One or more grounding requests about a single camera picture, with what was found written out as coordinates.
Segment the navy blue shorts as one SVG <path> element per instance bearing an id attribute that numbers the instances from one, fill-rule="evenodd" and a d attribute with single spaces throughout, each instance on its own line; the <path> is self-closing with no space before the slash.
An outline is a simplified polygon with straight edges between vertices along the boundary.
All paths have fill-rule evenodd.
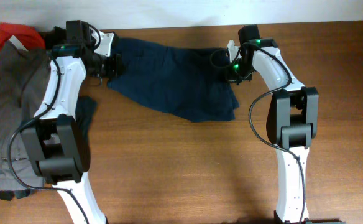
<path id="1" fill-rule="evenodd" d="M 232 121 L 239 102 L 224 81 L 229 57 L 222 48 L 189 49 L 121 38 L 122 73 L 108 88 L 136 103 L 191 122 Z"/>

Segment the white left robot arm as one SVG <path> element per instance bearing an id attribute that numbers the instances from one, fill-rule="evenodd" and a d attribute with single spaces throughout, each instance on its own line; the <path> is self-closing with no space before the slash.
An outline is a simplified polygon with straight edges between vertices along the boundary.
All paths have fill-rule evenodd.
<path id="1" fill-rule="evenodd" d="M 67 21 L 65 32 L 64 42 L 48 53 L 50 80 L 42 103 L 14 134 L 21 136 L 34 173 L 44 179 L 39 191 L 58 192 L 74 223 L 107 223 L 90 185 L 90 147 L 77 126 L 76 105 L 86 76 L 121 74 L 121 56 L 111 52 L 118 36 L 81 20 Z"/>

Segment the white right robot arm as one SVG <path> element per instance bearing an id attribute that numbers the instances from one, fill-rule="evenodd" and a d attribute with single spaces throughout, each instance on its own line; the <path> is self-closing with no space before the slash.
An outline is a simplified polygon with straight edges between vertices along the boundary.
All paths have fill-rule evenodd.
<path id="1" fill-rule="evenodd" d="M 276 41 L 262 38 L 257 25 L 246 25 L 238 32 L 240 45 L 230 42 L 231 63 L 225 80 L 240 84 L 257 72 L 271 97 L 264 144 L 275 149 L 278 162 L 277 223 L 308 223 L 305 170 L 312 140 L 318 127 L 319 94 L 316 88 L 300 82 L 286 65 Z"/>

